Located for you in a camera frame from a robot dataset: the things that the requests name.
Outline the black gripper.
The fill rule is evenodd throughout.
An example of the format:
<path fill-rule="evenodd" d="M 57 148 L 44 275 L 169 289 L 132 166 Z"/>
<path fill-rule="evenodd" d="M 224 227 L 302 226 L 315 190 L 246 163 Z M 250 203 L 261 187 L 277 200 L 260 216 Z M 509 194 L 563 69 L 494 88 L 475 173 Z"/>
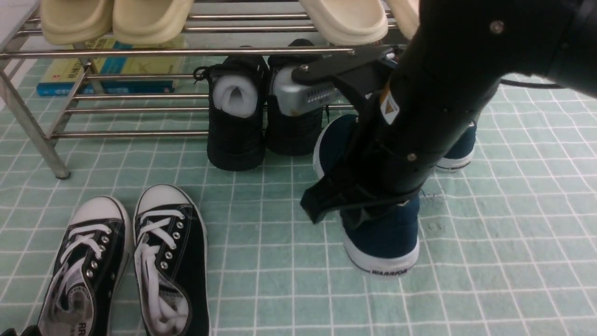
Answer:
<path fill-rule="evenodd" d="M 360 112 L 331 121 L 313 153 L 319 174 L 300 205 L 312 223 L 345 215 L 362 224 L 411 203 L 423 185 L 415 124 L 389 90 L 364 99 Z"/>

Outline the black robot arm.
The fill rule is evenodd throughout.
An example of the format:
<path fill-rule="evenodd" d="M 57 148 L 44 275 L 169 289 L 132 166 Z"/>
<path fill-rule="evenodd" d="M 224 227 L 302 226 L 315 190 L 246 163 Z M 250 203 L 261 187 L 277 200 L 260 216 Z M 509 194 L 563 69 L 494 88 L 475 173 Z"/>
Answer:
<path fill-rule="evenodd" d="M 350 228 L 409 202 L 508 74 L 596 96 L 594 0 L 423 0 L 420 26 L 392 67 L 386 49 L 294 70 L 330 81 L 358 112 L 346 153 L 305 191 L 313 223 L 348 211 Z"/>

